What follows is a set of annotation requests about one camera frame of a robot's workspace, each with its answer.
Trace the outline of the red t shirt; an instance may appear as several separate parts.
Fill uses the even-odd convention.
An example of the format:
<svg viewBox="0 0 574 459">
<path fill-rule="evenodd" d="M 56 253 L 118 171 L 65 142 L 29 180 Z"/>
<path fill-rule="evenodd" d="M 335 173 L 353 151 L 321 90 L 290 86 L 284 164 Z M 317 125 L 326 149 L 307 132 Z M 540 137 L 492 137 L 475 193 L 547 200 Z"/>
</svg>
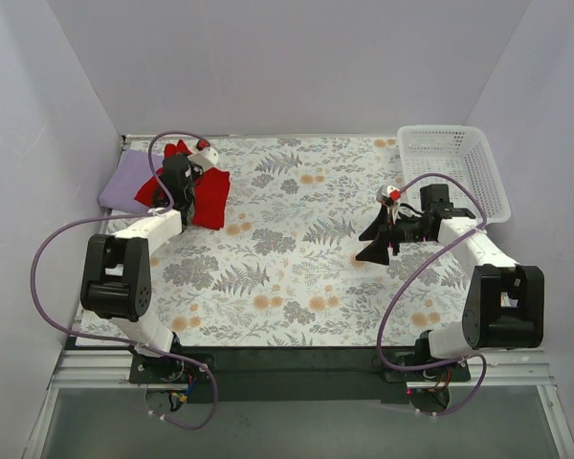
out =
<svg viewBox="0 0 574 459">
<path fill-rule="evenodd" d="M 138 191 L 135 200 L 149 208 L 173 208 L 181 212 L 184 203 L 185 172 L 192 153 L 186 143 L 169 143 L 162 166 Z M 230 191 L 230 173 L 216 167 L 204 170 L 195 188 L 195 214 L 191 224 L 220 230 L 225 224 L 225 208 Z"/>
</svg>

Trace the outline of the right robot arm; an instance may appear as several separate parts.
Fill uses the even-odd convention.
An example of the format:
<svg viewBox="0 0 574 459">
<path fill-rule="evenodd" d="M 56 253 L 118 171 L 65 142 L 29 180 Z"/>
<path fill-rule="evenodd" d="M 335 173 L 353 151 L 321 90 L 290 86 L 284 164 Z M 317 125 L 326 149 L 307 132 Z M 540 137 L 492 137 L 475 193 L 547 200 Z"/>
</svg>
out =
<svg viewBox="0 0 574 459">
<path fill-rule="evenodd" d="M 368 245 L 357 260 L 386 266 L 404 244 L 435 242 L 442 247 L 439 254 L 451 253 L 471 280 L 458 322 L 425 332 L 415 342 L 412 359 L 404 364 L 388 360 L 379 349 L 380 363 L 431 381 L 477 350 L 539 347 L 545 301 L 541 269 L 520 264 L 502 252 L 484 229 L 483 211 L 456 207 L 447 185 L 421 187 L 419 210 L 404 213 L 401 197 L 394 186 L 378 190 L 381 207 L 359 237 Z"/>
</svg>

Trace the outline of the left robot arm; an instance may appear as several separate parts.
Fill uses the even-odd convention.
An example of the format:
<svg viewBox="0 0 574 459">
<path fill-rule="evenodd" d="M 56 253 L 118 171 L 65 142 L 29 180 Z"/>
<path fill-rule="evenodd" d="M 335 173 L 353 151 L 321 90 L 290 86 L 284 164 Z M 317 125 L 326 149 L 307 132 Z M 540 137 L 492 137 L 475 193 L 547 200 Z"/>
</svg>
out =
<svg viewBox="0 0 574 459">
<path fill-rule="evenodd" d="M 88 242 L 81 284 L 84 310 L 108 320 L 125 335 L 131 351 L 161 381 L 196 379 L 204 371 L 185 362 L 176 335 L 152 306 L 151 255 L 190 223 L 195 204 L 195 180 L 203 170 L 184 155 L 163 160 L 161 183 L 174 200 L 167 210 L 163 192 L 153 194 L 148 217 L 113 234 L 96 234 Z"/>
</svg>

